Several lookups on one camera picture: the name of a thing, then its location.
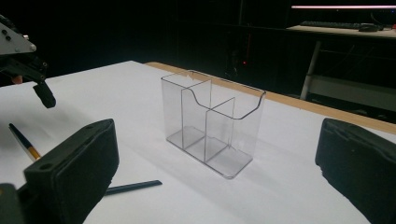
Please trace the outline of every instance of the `keyboard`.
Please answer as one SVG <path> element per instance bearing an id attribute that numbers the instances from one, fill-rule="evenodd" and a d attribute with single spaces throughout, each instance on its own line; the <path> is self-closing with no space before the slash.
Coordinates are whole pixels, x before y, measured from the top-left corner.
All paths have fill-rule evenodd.
<path id="1" fill-rule="evenodd" d="M 300 23 L 300 25 L 301 26 L 326 27 L 326 28 L 338 28 L 338 29 L 351 29 L 351 30 L 359 30 L 361 28 L 360 23 L 330 22 L 330 21 L 303 21 Z"/>

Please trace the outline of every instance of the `clear plastic organizer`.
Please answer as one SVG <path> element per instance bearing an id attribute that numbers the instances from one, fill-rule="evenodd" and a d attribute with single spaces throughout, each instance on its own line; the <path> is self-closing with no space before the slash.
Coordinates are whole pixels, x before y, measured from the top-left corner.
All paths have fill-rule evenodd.
<path id="1" fill-rule="evenodd" d="M 265 91 L 192 70 L 162 88 L 168 142 L 230 179 L 253 160 Z"/>

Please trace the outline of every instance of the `white table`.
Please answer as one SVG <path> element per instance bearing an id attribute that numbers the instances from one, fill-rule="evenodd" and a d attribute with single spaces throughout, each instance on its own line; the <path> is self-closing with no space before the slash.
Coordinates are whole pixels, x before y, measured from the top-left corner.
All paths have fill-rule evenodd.
<path id="1" fill-rule="evenodd" d="M 44 155 L 81 127 L 114 119 L 120 167 L 111 186 L 163 185 L 106 196 L 85 223 L 368 223 L 315 165 L 324 116 L 265 100 L 254 160 L 228 180 L 165 141 L 161 77 L 169 74 L 126 62 L 49 78 L 52 109 L 34 83 L 0 88 L 0 183 L 19 188 L 31 164 L 9 123 Z"/>
<path id="2" fill-rule="evenodd" d="M 328 34 L 340 36 L 363 36 L 367 38 L 384 38 L 396 40 L 395 30 L 384 30 L 378 32 L 359 32 L 351 29 L 337 29 L 325 27 L 312 27 L 296 25 L 288 28 L 289 30 L 302 31 L 314 34 Z M 322 40 L 317 40 L 311 63 L 307 69 L 304 85 L 300 99 L 305 100 L 309 92 L 353 102 L 361 105 L 369 105 L 376 108 L 396 111 L 396 89 L 369 85 L 354 81 L 342 80 L 333 77 L 323 77 L 315 75 L 315 66 L 318 60 Z"/>

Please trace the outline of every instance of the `pencil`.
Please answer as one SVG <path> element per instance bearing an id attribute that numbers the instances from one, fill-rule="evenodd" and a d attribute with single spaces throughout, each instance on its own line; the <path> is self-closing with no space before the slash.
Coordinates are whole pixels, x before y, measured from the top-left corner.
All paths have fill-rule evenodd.
<path id="1" fill-rule="evenodd" d="M 30 155 L 33 161 L 37 161 L 38 159 L 41 158 L 40 154 L 35 150 L 33 145 L 27 140 L 25 136 L 15 127 L 12 123 L 9 123 L 9 129 L 14 133 L 15 137 L 19 142 L 24 146 L 24 149 L 26 149 L 26 152 L 28 155 Z"/>
<path id="2" fill-rule="evenodd" d="M 135 190 L 135 189 L 144 189 L 144 188 L 153 187 L 153 186 L 157 186 L 157 185 L 161 185 L 161 184 L 162 184 L 162 182 L 159 180 L 152 180 L 152 181 L 142 182 L 142 183 L 137 183 L 137 184 L 112 187 L 112 188 L 107 189 L 105 196 L 110 195 L 110 194 L 116 194 L 116 193 L 122 193 L 125 191 Z"/>

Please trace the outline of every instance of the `desk leg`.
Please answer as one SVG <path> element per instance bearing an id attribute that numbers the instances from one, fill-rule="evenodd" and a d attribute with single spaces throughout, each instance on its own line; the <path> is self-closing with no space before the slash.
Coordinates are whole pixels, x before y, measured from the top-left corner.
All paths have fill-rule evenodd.
<path id="1" fill-rule="evenodd" d="M 305 100 L 306 95 L 309 92 L 309 86 L 311 85 L 311 79 L 312 79 L 311 75 L 314 73 L 314 70 L 315 70 L 315 65 L 317 63 L 320 46 L 321 46 L 321 42 L 317 41 L 317 44 L 315 45 L 314 53 L 312 54 L 311 64 L 309 64 L 308 72 L 306 73 L 306 76 L 305 76 L 303 89 L 302 89 L 301 95 L 300 95 L 301 100 Z"/>

